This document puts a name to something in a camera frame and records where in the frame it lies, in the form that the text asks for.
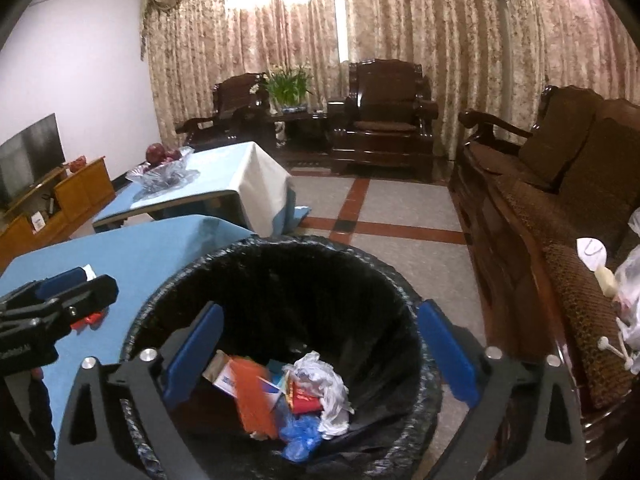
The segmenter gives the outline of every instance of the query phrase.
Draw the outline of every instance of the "blue plastic bag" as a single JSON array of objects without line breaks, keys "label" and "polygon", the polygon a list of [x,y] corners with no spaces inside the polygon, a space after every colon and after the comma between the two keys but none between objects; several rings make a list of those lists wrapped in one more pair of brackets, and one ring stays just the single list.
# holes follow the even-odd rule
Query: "blue plastic bag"
[{"label": "blue plastic bag", "polygon": [[306,462],[311,452],[322,442],[318,426],[318,416],[302,415],[298,419],[292,416],[287,425],[280,429],[280,438],[287,442],[282,456],[291,462]]}]

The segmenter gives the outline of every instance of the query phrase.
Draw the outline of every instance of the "white wall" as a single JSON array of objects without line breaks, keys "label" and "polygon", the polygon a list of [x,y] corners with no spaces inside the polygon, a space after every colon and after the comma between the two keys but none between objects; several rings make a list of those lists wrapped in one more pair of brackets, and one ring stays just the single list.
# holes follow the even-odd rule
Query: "white wall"
[{"label": "white wall", "polygon": [[159,142],[140,0],[34,0],[0,51],[0,142],[55,112],[67,160],[106,156],[111,178]]}]

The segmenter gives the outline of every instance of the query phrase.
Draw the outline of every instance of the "glass fruit bowl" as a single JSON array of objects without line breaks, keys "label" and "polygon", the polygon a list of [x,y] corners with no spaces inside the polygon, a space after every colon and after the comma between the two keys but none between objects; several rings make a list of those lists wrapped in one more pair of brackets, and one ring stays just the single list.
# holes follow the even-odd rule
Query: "glass fruit bowl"
[{"label": "glass fruit bowl", "polygon": [[155,168],[144,162],[133,170],[127,171],[126,178],[137,182],[146,192],[153,193],[180,184],[187,177],[187,161],[193,153],[193,148],[183,146],[180,148],[182,155],[179,160],[160,164]]}]

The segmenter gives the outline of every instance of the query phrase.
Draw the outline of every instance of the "wooden sofa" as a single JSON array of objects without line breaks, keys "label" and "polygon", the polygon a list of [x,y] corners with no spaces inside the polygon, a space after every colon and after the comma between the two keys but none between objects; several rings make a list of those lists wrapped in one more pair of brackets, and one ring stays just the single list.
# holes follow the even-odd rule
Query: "wooden sofa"
[{"label": "wooden sofa", "polygon": [[[616,314],[575,239],[602,240],[612,270],[640,244],[626,225],[640,206],[640,107],[548,87],[531,131],[476,110],[459,120],[477,129],[459,146],[450,190],[488,303],[488,343],[568,365],[593,464],[634,428],[640,396],[622,360],[597,349],[600,336],[618,341]],[[494,126],[526,142],[497,139]]]}]

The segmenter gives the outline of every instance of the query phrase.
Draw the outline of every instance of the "trash can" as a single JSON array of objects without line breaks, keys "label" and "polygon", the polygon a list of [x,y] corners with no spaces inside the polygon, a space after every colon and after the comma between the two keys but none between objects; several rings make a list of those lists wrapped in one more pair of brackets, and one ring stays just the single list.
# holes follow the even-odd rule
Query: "trash can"
[{"label": "trash can", "polygon": [[[161,347],[207,301],[224,309],[219,349],[260,364],[292,363],[315,350],[341,375],[355,410],[348,433],[296,465],[278,454],[283,442],[258,442],[229,423],[237,418],[232,399],[200,398],[186,408],[196,423],[176,427],[212,478],[411,478],[433,436],[442,392],[415,322],[420,297],[395,269],[322,237],[248,238],[165,282],[140,310],[121,359]],[[206,395],[216,390],[208,387]]]}]

